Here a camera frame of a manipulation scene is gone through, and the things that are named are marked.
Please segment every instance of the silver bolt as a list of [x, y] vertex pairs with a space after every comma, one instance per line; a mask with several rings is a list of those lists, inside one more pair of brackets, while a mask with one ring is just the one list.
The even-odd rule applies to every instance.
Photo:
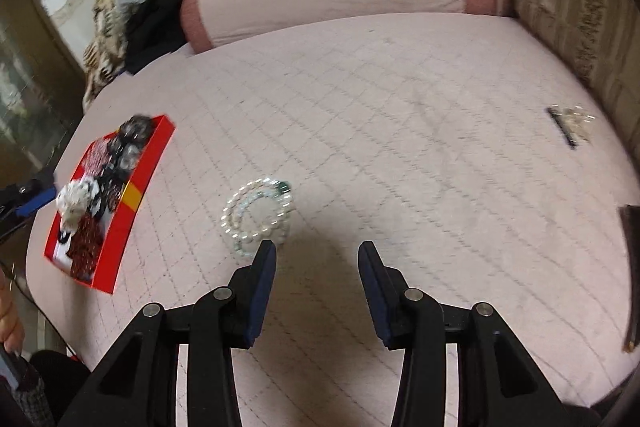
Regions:
[[213, 290], [213, 296], [219, 301], [226, 301], [231, 295], [234, 293], [231, 291], [231, 288], [226, 286], [220, 286], [220, 288], [216, 288]]
[[142, 314], [145, 317], [155, 317], [160, 313], [160, 305], [152, 302], [151, 304], [147, 304], [144, 308], [142, 308]]
[[404, 296], [410, 301], [419, 301], [424, 294], [418, 288], [407, 288], [404, 290]]
[[482, 315], [482, 317], [490, 317], [494, 314], [494, 307], [486, 302], [481, 302], [476, 306], [476, 311]]

